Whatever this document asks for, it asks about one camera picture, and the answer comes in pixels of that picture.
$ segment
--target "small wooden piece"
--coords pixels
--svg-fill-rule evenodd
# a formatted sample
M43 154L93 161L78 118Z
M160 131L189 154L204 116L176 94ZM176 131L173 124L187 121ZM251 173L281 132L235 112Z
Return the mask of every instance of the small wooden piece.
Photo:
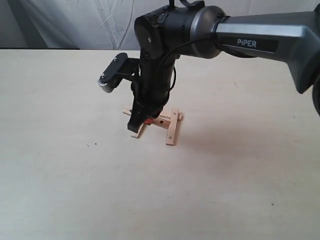
M131 108L125 107L123 113L126 115L131 115ZM163 129L167 129L167 137L166 137L166 145L173 146L175 143L175 136L176 136L176 129L178 121L181 121L183 118L182 113L179 112L179 109L174 108L172 112L169 111L162 111L158 118L153 120L153 125L161 127ZM131 137L138 139L146 124L142 124L138 130L138 133L132 133Z
M165 141L165 144L170 146L173 146L175 143L178 115L179 115L179 109L177 108L172 109L172 113L170 117L170 126L168 128L168 134L166 136L166 141Z

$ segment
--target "white curtain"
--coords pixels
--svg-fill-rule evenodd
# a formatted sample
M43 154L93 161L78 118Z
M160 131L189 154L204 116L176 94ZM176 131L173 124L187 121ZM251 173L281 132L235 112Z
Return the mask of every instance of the white curtain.
M21 0L50 48L138 50L135 19L169 0ZM205 0L230 16L312 11L320 0Z

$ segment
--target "piper logo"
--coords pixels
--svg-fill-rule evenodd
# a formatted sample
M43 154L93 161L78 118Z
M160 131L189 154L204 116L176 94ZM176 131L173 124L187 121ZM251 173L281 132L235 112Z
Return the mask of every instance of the piper logo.
M247 48L257 48L257 42L254 40L240 39L237 41L238 46L247 47Z

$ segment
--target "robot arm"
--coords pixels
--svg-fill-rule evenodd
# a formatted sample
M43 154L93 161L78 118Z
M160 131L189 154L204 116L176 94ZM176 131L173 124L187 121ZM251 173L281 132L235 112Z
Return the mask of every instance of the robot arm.
M157 118L169 100L175 61L180 55L211 59L221 51L236 57L260 57L288 64L299 93L313 87L320 114L320 13L311 12L226 16L204 1L185 7L169 5L138 17L134 23L140 58L120 53L98 84L110 93L122 79L131 81L134 95L128 129L138 132L148 118Z

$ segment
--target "white tabletop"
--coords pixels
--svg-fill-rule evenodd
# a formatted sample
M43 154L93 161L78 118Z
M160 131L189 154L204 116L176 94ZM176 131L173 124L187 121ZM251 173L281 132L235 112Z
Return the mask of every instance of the white tabletop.
M284 63L181 57L172 147L97 85L116 54L0 50L1 240L320 239L320 118Z

